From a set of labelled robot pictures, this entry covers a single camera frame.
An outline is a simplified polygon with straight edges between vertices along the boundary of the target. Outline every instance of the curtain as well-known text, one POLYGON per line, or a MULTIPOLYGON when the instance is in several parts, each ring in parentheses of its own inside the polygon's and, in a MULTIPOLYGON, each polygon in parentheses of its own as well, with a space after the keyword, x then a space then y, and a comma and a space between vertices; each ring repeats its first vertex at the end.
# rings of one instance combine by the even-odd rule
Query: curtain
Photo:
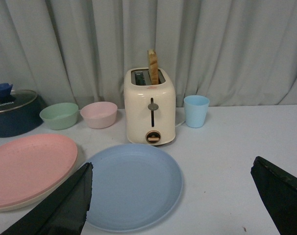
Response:
POLYGON ((297 104, 297 0, 0 0, 0 83, 48 105, 123 108, 150 48, 178 107, 297 104))

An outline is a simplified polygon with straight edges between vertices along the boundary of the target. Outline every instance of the tabletop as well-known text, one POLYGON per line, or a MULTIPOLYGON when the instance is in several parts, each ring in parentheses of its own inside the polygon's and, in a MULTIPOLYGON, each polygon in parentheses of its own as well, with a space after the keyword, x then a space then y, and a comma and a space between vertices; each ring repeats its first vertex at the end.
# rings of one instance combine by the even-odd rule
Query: tabletop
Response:
MULTIPOLYGON (((176 115, 182 116, 183 108, 176 115)), ((20 136, 0 138, 0 146, 41 133, 59 133, 75 141, 79 168, 93 155, 126 137, 125 111, 105 129, 90 129, 79 118, 71 128, 53 131, 45 124, 20 136)), ((159 146, 179 164, 184 189, 176 208, 139 235, 278 235, 256 189, 250 169, 261 156, 297 177, 297 105, 209 107, 205 124, 176 127, 176 137, 159 146)), ((38 203, 0 212, 0 233, 38 203)), ((108 235, 85 223, 82 235, 108 235)))

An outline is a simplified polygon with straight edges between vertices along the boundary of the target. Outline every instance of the green bowl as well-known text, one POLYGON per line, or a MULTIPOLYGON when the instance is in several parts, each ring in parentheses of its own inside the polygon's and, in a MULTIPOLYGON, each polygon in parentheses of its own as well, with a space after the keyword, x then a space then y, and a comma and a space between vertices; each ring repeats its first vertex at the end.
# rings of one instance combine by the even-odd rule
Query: green bowl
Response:
POLYGON ((43 109, 40 117, 49 129, 62 130, 76 124, 78 111, 79 107, 74 103, 59 103, 43 109))

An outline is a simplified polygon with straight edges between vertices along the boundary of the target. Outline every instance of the cream toaster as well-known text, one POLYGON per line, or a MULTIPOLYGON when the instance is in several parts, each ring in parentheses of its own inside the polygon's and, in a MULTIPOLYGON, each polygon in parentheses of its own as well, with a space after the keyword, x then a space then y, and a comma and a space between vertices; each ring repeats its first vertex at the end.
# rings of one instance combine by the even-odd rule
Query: cream toaster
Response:
POLYGON ((152 85, 149 69, 129 70, 124 78, 127 138, 132 143, 161 145, 175 138, 175 90, 163 69, 152 85))

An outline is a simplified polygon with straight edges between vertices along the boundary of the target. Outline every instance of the light blue cup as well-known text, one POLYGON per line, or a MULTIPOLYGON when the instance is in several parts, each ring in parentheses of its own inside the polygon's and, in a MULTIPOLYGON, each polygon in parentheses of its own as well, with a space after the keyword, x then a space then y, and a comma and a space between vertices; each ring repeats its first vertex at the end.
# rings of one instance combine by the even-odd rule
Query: light blue cup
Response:
POLYGON ((204 125, 209 99, 201 95, 190 95, 184 98, 186 124, 192 128, 204 125))

